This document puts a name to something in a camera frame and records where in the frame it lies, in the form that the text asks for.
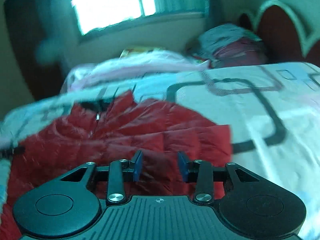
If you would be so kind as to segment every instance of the red jacket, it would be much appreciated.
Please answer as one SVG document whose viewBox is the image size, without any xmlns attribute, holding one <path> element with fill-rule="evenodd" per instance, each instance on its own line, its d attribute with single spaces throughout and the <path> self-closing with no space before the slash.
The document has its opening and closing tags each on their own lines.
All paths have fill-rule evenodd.
<svg viewBox="0 0 320 240">
<path fill-rule="evenodd" d="M 21 236 L 11 213 L 19 196 L 85 162 L 109 165 L 131 159 L 141 149 L 140 181 L 126 183 L 128 195 L 191 195 L 194 185 L 182 182 L 177 152 L 185 151 L 190 159 L 204 159 L 215 166 L 224 166 L 232 153 L 228 125 L 218 126 L 175 103 L 147 99 L 137 104 L 130 91 L 118 97 L 98 121 L 95 112 L 74 105 L 70 115 L 56 119 L 21 144 L 26 151 L 12 161 L 1 240 Z M 105 198 L 105 190 L 105 183 L 99 183 L 96 195 Z M 216 183 L 215 197 L 223 195 L 222 184 Z"/>
</svg>

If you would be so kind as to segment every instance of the red headboard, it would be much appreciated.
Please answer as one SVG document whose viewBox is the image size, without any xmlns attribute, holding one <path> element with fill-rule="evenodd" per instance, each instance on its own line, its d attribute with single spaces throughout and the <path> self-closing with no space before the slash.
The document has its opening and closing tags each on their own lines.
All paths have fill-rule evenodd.
<svg viewBox="0 0 320 240">
<path fill-rule="evenodd" d="M 242 13 L 239 24 L 262 38 L 271 63 L 305 61 L 320 67 L 320 32 L 307 36 L 298 16 L 280 1 L 265 2 L 256 16 Z"/>
</svg>

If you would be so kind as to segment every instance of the circular cover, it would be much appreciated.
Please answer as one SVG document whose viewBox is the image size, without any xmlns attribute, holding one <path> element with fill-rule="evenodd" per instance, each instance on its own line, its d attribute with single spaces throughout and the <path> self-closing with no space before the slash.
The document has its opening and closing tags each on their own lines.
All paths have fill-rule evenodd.
<svg viewBox="0 0 320 240">
<path fill-rule="evenodd" d="M 300 229 L 306 208 L 296 195 L 275 188 L 254 182 L 241 183 L 221 199 L 220 215 L 244 236 L 283 239 Z"/>
<path fill-rule="evenodd" d="M 98 198 L 79 183 L 47 183 L 19 198 L 12 213 L 22 233 L 59 238 L 92 225 L 101 207 Z"/>
</svg>

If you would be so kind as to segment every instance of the crosshair marking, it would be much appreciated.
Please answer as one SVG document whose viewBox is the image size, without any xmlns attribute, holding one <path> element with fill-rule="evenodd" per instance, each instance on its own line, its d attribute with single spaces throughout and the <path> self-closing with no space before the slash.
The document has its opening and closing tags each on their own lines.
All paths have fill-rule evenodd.
<svg viewBox="0 0 320 240">
<path fill-rule="evenodd" d="M 156 201 L 157 201 L 159 204 L 161 204 L 161 203 L 164 201 L 164 199 L 163 199 L 163 198 L 157 198 Z"/>
</svg>

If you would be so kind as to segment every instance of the white bedsheet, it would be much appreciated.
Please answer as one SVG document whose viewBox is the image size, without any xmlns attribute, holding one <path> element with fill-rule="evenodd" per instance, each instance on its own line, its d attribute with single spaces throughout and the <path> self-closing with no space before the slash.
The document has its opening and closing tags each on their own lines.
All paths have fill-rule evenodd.
<svg viewBox="0 0 320 240">
<path fill-rule="evenodd" d="M 1 134 L 17 143 L 68 114 L 75 101 L 111 98 L 128 89 L 137 102 L 174 101 L 215 123 L 230 124 L 233 161 L 298 195 L 307 207 L 299 236 L 320 239 L 320 112 L 308 103 L 319 98 L 318 70 L 312 64 L 282 63 L 111 83 L 13 110 Z M 0 161 L 0 194 L 8 174 L 9 163 Z"/>
</svg>

